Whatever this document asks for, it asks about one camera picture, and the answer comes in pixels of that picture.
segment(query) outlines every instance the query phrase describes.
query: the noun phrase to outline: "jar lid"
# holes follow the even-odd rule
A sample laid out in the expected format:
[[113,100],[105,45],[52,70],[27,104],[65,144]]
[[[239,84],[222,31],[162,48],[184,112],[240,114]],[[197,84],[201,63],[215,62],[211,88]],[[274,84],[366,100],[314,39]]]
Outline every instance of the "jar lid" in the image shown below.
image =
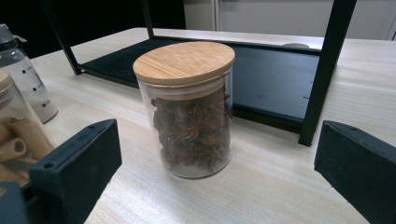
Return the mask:
[[186,85],[226,73],[235,58],[232,48],[194,41],[154,49],[134,62],[137,78],[157,85]]
[[12,79],[9,72],[0,70],[0,91],[6,89],[12,84],[14,84],[14,79]]

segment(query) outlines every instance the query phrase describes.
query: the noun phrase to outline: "light wood tabletop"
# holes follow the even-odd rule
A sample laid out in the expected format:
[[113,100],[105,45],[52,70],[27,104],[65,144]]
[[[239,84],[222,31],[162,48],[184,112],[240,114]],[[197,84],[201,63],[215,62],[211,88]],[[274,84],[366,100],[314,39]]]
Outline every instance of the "light wood tabletop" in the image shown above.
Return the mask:
[[[320,49],[322,38],[154,29],[155,35],[224,39]],[[79,63],[148,39],[134,28],[73,47]],[[316,171],[321,122],[342,122],[396,146],[396,42],[347,39],[312,147],[298,134],[233,118],[233,157],[216,175],[169,175],[151,136],[138,89],[90,75],[75,76],[62,51],[32,63],[58,105],[45,125],[59,146],[104,119],[119,126],[123,164],[87,223],[366,223]]]

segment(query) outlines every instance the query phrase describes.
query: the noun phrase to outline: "table surface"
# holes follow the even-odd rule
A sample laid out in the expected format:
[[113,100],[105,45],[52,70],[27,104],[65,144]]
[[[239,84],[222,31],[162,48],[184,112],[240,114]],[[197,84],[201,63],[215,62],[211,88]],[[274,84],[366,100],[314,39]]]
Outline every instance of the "table surface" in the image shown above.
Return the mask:
[[[155,35],[223,39],[320,49],[322,38],[155,29]],[[79,63],[148,38],[134,28],[73,47]],[[62,51],[34,58],[58,115],[45,125],[56,146],[104,119],[119,125],[123,165],[87,223],[366,223],[316,171],[324,119],[355,126],[396,146],[396,42],[347,39],[312,147],[298,134],[233,119],[233,157],[216,175],[188,180],[161,165],[139,90],[75,76]]]

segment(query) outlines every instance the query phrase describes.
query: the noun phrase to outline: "dried star anise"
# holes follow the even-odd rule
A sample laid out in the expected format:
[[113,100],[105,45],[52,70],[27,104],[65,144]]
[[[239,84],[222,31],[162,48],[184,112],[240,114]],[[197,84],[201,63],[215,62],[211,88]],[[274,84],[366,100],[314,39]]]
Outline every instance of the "dried star anise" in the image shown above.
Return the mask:
[[218,162],[229,159],[229,97],[223,87],[193,100],[151,100],[157,107],[153,126],[163,146],[162,157],[171,168],[177,164],[195,165],[213,173]]

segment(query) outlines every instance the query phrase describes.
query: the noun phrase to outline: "jar of star anise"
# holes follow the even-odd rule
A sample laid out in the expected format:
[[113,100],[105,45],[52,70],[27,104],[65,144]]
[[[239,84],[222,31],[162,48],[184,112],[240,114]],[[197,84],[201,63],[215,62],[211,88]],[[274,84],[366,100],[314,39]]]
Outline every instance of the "jar of star anise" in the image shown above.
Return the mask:
[[199,178],[230,161],[233,49],[196,41],[152,50],[134,62],[163,167]]

